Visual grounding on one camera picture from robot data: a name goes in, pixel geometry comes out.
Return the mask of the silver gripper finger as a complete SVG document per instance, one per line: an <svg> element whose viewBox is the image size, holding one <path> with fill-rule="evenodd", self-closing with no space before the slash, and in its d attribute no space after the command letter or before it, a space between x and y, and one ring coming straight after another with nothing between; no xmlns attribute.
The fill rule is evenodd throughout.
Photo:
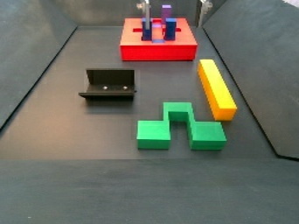
<svg viewBox="0 0 299 224"><path fill-rule="evenodd" d="M145 15L145 28L150 29L151 22L151 3L150 0L141 0L141 3L137 5L137 8L143 11Z"/></svg>
<svg viewBox="0 0 299 224"><path fill-rule="evenodd" d="M202 26L205 15L209 13L211 8L213 8L211 0L201 0L199 26Z"/></svg>

